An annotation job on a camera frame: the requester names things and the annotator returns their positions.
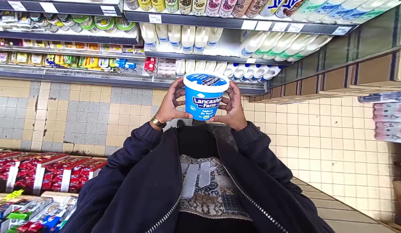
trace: price label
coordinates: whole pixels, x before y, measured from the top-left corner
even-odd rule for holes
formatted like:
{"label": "price label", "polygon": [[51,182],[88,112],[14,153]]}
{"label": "price label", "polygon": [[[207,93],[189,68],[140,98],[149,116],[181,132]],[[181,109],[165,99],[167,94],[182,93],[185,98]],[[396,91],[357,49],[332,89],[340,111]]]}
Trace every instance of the price label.
{"label": "price label", "polygon": [[288,23],[275,23],[272,31],[285,31]]}
{"label": "price label", "polygon": [[303,29],[303,27],[304,27],[304,24],[291,24],[290,28],[287,30],[287,32],[298,33]]}
{"label": "price label", "polygon": [[149,14],[149,22],[152,24],[161,24],[162,15],[161,14]]}
{"label": "price label", "polygon": [[332,34],[333,35],[346,35],[352,29],[352,27],[338,27]]}
{"label": "price label", "polygon": [[22,5],[22,3],[19,1],[8,1],[8,3],[15,11],[27,11],[24,5]]}

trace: yogurt tub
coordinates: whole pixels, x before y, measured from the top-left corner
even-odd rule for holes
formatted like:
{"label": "yogurt tub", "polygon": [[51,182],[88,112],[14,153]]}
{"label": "yogurt tub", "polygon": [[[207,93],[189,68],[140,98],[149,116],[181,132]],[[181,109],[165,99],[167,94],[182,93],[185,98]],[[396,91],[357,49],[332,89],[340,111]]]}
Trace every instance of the yogurt tub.
{"label": "yogurt tub", "polygon": [[96,27],[105,30],[108,33],[114,33],[117,31],[117,26],[114,21],[114,17],[111,16],[94,16],[94,24]]}
{"label": "yogurt tub", "polygon": [[183,83],[186,86],[186,112],[199,121],[209,120],[216,114],[229,78],[215,72],[188,72]]}
{"label": "yogurt tub", "polygon": [[137,31],[136,23],[125,21],[121,17],[115,18],[116,26],[127,34],[134,34]]}

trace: dairy product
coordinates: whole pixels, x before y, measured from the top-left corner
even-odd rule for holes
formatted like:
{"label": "dairy product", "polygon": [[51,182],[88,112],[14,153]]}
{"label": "dairy product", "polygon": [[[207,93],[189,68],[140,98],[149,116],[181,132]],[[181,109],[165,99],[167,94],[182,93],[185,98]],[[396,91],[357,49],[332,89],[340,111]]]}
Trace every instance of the dairy product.
{"label": "dairy product", "polygon": [[194,71],[185,75],[186,112],[193,119],[205,121],[216,114],[224,92],[229,87],[229,79],[215,72]]}
{"label": "dairy product", "polygon": [[274,59],[277,55],[279,55],[284,50],[288,49],[291,44],[294,42],[297,37],[300,36],[300,33],[285,33],[280,40],[278,41],[277,45],[268,51],[263,58],[267,60]]}
{"label": "dairy product", "polygon": [[252,57],[261,58],[262,56],[264,56],[264,54],[266,54],[270,49],[274,48],[274,46],[277,45],[278,41],[284,34],[284,32],[271,32],[264,40],[264,43],[261,45],[261,47],[252,54]]}
{"label": "dairy product", "polygon": [[235,18],[241,18],[244,16],[251,2],[252,0],[238,0],[235,4],[234,10],[232,11],[232,16]]}
{"label": "dairy product", "polygon": [[290,58],[287,59],[287,61],[298,61],[302,59],[305,56],[308,56],[316,51],[318,51],[322,46],[327,44],[333,36],[329,35],[319,35],[313,42],[311,42],[309,45],[307,45],[304,50],[301,52],[291,56]]}
{"label": "dairy product", "polygon": [[182,27],[180,25],[169,25],[169,41],[173,49],[179,50],[182,43],[181,41]]}
{"label": "dairy product", "polygon": [[330,13],[334,9],[338,8],[341,3],[346,0],[327,0],[319,8],[317,8],[313,13],[307,16],[307,20],[311,22],[319,21],[326,14]]}
{"label": "dairy product", "polygon": [[294,13],[304,1],[305,0],[286,0],[275,14],[278,18],[287,18]]}
{"label": "dairy product", "polygon": [[315,40],[317,35],[312,35],[312,34],[301,34],[299,37],[297,37],[296,40],[291,44],[291,46],[284,50],[282,53],[277,55],[274,60],[275,61],[285,61],[289,57],[299,53],[300,51],[304,50],[304,48],[313,40]]}
{"label": "dairy product", "polygon": [[208,4],[206,6],[205,13],[208,16],[215,16],[218,14],[219,6],[221,5],[222,0],[208,0]]}
{"label": "dairy product", "polygon": [[149,50],[156,51],[159,47],[159,39],[157,38],[155,25],[149,23],[140,23],[139,25],[145,45]]}
{"label": "dairy product", "polygon": [[269,31],[259,31],[252,36],[248,36],[239,46],[238,56],[240,58],[250,57],[259,47],[261,47],[268,34],[270,34]]}
{"label": "dairy product", "polygon": [[156,24],[156,33],[159,38],[159,42],[161,45],[168,46],[169,45],[169,35],[167,24]]}
{"label": "dairy product", "polygon": [[291,15],[291,19],[295,21],[301,21],[307,16],[317,10],[323,3],[325,3],[327,0],[307,0],[303,4],[301,4],[300,8],[296,10]]}
{"label": "dairy product", "polygon": [[176,77],[185,76],[185,59],[176,59]]}
{"label": "dairy product", "polygon": [[221,38],[223,28],[212,27],[210,28],[208,43],[206,44],[206,49],[214,49]]}
{"label": "dairy product", "polygon": [[284,0],[268,0],[268,2],[261,9],[260,15],[268,17],[274,14],[283,3]]}
{"label": "dairy product", "polygon": [[221,7],[219,8],[218,14],[222,18],[229,17],[234,10],[237,0],[222,0]]}
{"label": "dairy product", "polygon": [[182,50],[183,54],[191,54],[195,43],[196,27],[182,26]]}
{"label": "dairy product", "polygon": [[216,61],[206,61],[205,71],[214,72],[215,67],[216,67]]}
{"label": "dairy product", "polygon": [[209,38],[210,27],[196,27],[195,46],[193,52],[195,54],[203,54]]}

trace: price tag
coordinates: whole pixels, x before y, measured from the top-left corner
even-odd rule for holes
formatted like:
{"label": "price tag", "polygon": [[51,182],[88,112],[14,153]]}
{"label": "price tag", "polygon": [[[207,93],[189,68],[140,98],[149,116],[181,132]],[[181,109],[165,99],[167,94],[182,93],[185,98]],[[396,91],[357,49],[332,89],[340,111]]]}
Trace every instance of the price tag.
{"label": "price tag", "polygon": [[254,30],[256,23],[257,23],[256,20],[244,20],[241,29]]}
{"label": "price tag", "polygon": [[39,3],[46,13],[59,13],[52,3]]}
{"label": "price tag", "polygon": [[346,35],[352,29],[352,27],[338,27],[332,34],[333,35]]}
{"label": "price tag", "polygon": [[273,26],[272,31],[285,31],[288,26],[288,23],[276,23]]}
{"label": "price tag", "polygon": [[304,24],[291,24],[290,28],[287,30],[287,32],[298,33],[303,29],[303,27],[304,27]]}
{"label": "price tag", "polygon": [[271,27],[272,22],[269,21],[258,21],[255,30],[257,31],[268,31]]}
{"label": "price tag", "polygon": [[161,14],[149,14],[149,22],[152,24],[161,24],[162,15]]}
{"label": "price tag", "polygon": [[8,1],[8,3],[15,11],[27,11],[24,5],[22,5],[22,3],[19,1]]}

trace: plastic bottle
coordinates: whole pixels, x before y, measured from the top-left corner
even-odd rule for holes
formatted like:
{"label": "plastic bottle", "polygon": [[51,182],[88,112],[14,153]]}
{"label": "plastic bottle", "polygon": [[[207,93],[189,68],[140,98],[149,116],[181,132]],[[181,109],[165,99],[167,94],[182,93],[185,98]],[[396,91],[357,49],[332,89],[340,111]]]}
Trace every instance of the plastic bottle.
{"label": "plastic bottle", "polygon": [[206,0],[194,0],[192,5],[192,13],[197,16],[203,15],[206,9]]}
{"label": "plastic bottle", "polygon": [[300,8],[296,10],[291,15],[291,19],[295,21],[301,21],[315,10],[317,10],[323,3],[327,0],[307,0],[303,4],[301,4]]}
{"label": "plastic bottle", "polygon": [[185,59],[176,59],[176,77],[185,76]]}
{"label": "plastic bottle", "polygon": [[208,43],[210,27],[196,27],[195,46],[193,52],[195,54],[203,54]]}
{"label": "plastic bottle", "polygon": [[327,0],[319,8],[317,8],[313,13],[307,16],[307,20],[310,22],[319,21],[326,14],[332,12],[334,9],[338,8],[346,0]]}
{"label": "plastic bottle", "polygon": [[342,3],[338,8],[335,8],[333,11],[321,18],[320,21],[325,24],[332,24],[344,15],[352,13],[358,6],[367,1],[368,0],[346,0],[346,2]]}
{"label": "plastic bottle", "polygon": [[264,40],[264,43],[261,47],[252,54],[253,58],[262,58],[264,54],[266,54],[270,49],[274,48],[277,45],[280,38],[284,35],[284,32],[271,32],[267,38]]}
{"label": "plastic bottle", "polygon": [[313,42],[318,35],[314,34],[301,34],[297,37],[296,40],[291,44],[291,46],[284,50],[282,53],[277,55],[274,60],[275,61],[285,61],[289,57],[294,56],[295,54],[299,53],[300,51],[304,50],[304,48]]}
{"label": "plastic bottle", "polygon": [[216,61],[206,61],[205,71],[214,72],[216,67]]}
{"label": "plastic bottle", "polygon": [[156,51],[159,47],[159,39],[155,29],[155,24],[140,23],[140,29],[142,31],[142,37],[145,41],[145,45],[149,50]]}
{"label": "plastic bottle", "polygon": [[226,61],[218,61],[215,67],[215,73],[224,74],[225,70],[227,69],[228,62]]}
{"label": "plastic bottle", "polygon": [[286,0],[276,11],[278,18],[284,19],[294,13],[305,0]]}
{"label": "plastic bottle", "polygon": [[232,14],[237,0],[222,0],[218,14],[222,18],[227,18]]}
{"label": "plastic bottle", "polygon": [[244,16],[251,2],[252,0],[238,0],[235,4],[234,10],[232,11],[232,16],[235,18],[241,18]]}
{"label": "plastic bottle", "polygon": [[342,18],[339,18],[336,23],[338,24],[351,24],[353,20],[367,14],[374,8],[378,8],[387,0],[368,0],[362,5],[358,6],[352,13],[349,13]]}
{"label": "plastic bottle", "polygon": [[195,43],[196,27],[182,26],[182,50],[183,54],[192,54]]}
{"label": "plastic bottle", "polygon": [[167,24],[156,24],[156,33],[161,45],[169,45],[169,36],[167,34]]}
{"label": "plastic bottle", "polygon": [[173,49],[179,50],[182,46],[181,38],[182,38],[182,27],[180,25],[169,25],[168,35],[170,45]]}
{"label": "plastic bottle", "polygon": [[329,35],[319,35],[313,42],[311,42],[309,45],[307,45],[304,50],[301,52],[293,55],[287,61],[294,62],[302,59],[303,57],[306,57],[315,51],[318,51],[321,47],[323,47],[325,44],[327,44],[331,39],[333,39],[333,36]]}
{"label": "plastic bottle", "polygon": [[300,36],[300,33],[285,33],[280,40],[278,41],[277,45],[268,51],[262,58],[271,60],[274,59],[277,55],[282,53],[284,50],[288,49],[291,44]]}
{"label": "plastic bottle", "polygon": [[284,0],[268,0],[260,11],[260,15],[268,17],[274,14],[278,8],[284,3]]}
{"label": "plastic bottle", "polygon": [[212,27],[210,28],[208,42],[206,44],[206,49],[214,49],[221,38],[223,28]]}
{"label": "plastic bottle", "polygon": [[248,36],[239,46],[238,56],[240,58],[250,57],[256,50],[261,47],[268,34],[270,34],[269,31],[259,31],[253,36]]}
{"label": "plastic bottle", "polygon": [[206,61],[196,60],[195,71],[204,71],[206,66]]}
{"label": "plastic bottle", "polygon": [[221,6],[222,0],[208,0],[206,5],[205,13],[208,16],[215,16],[218,14],[219,6]]}
{"label": "plastic bottle", "polygon": [[370,19],[373,19],[374,17],[376,17],[400,4],[401,4],[401,0],[388,0],[387,2],[383,3],[380,7],[375,8],[374,10],[369,11],[368,13],[364,14],[363,16],[353,20],[353,23],[354,24],[363,24],[364,22],[367,22]]}

